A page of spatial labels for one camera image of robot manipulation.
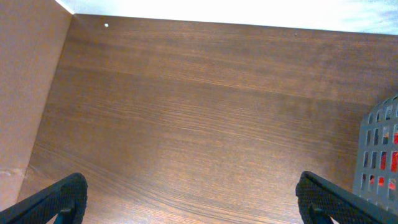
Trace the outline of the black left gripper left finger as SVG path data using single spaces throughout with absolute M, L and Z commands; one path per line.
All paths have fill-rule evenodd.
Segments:
M 1 212 L 1 223 L 81 224 L 88 199 L 83 174 L 73 173 Z

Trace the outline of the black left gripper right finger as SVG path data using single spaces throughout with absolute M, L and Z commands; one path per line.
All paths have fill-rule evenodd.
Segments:
M 397 223 L 397 215 L 313 172 L 302 172 L 295 194 L 304 224 Z

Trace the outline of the grey plastic shopping basket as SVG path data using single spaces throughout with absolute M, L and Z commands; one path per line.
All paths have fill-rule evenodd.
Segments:
M 361 121 L 353 193 L 397 214 L 397 95 Z

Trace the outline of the orange spaghetti packet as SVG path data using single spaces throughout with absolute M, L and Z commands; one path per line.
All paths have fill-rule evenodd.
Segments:
M 367 131 L 362 168 L 361 186 L 393 200 L 397 193 L 397 132 L 377 128 L 371 136 Z

